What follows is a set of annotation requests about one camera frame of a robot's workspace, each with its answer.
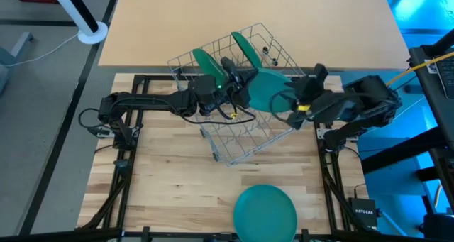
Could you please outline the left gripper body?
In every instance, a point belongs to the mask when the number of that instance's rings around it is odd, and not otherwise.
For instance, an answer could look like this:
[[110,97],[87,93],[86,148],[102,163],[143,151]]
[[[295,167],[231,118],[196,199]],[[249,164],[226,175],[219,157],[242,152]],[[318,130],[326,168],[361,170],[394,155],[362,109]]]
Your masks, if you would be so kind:
[[217,90],[214,93],[214,103],[220,106],[225,103],[235,104],[244,109],[250,107],[250,94],[244,91],[239,70],[227,72],[216,70],[215,75]]

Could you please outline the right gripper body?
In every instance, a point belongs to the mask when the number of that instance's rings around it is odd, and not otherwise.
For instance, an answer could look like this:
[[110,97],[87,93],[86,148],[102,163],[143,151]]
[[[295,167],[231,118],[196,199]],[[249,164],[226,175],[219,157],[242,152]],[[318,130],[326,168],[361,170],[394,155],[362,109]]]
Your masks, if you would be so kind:
[[296,81],[296,112],[301,118],[331,122],[336,114],[323,114],[343,96],[324,87],[325,79],[303,77]]

